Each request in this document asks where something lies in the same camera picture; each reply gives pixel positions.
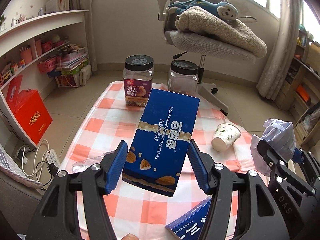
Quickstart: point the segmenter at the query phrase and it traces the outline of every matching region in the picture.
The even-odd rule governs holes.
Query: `paper cup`
[[[211,141],[212,147],[223,152],[241,136],[240,130],[231,123],[219,124]]]

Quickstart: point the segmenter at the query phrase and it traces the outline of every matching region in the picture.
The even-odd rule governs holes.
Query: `chair caster wheel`
[[[223,111],[222,109],[220,109],[220,111],[225,115],[225,116],[227,116],[228,115],[228,113],[226,113],[225,111]]]
[[[212,88],[212,89],[211,89],[211,93],[212,93],[212,94],[215,94],[216,92],[218,92],[218,89],[217,89],[217,88]]]

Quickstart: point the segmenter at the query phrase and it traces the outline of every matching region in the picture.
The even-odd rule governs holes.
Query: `plush toy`
[[[176,13],[177,15],[182,14],[185,10],[193,6],[199,6],[209,13],[215,15],[221,20],[235,20],[238,17],[238,10],[228,0],[221,1],[220,3],[214,4],[205,0],[190,0],[187,2],[175,2],[169,5],[168,12],[170,14]]]

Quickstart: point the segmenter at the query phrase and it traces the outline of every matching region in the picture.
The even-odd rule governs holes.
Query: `plastic jar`
[[[168,91],[193,95],[198,83],[199,67],[186,60],[174,60],[171,62],[168,81]]]
[[[153,58],[134,55],[124,61],[123,82],[127,106],[146,106],[153,77]]]

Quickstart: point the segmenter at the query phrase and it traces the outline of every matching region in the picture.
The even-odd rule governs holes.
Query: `tablecloth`
[[[164,84],[153,88],[166,89]],[[254,169],[250,153],[251,134],[244,128],[241,137],[223,153],[216,152],[211,140],[220,123],[231,121],[218,108],[198,96],[200,106],[192,134],[199,149],[209,153],[216,163],[223,163],[231,171]],[[73,139],[60,170],[72,172],[72,164],[115,150],[121,140],[130,147],[144,108],[126,106],[123,82],[111,83],[94,104]],[[199,188],[188,156],[185,159],[177,189],[173,197],[159,195],[123,182],[121,177],[115,190],[104,196],[107,211],[118,239],[128,233],[140,240],[172,240],[174,236],[165,225],[179,218],[207,196]],[[82,237],[88,239],[82,193],[77,193],[78,215]],[[234,233],[237,213],[237,193],[233,193],[227,236]]]

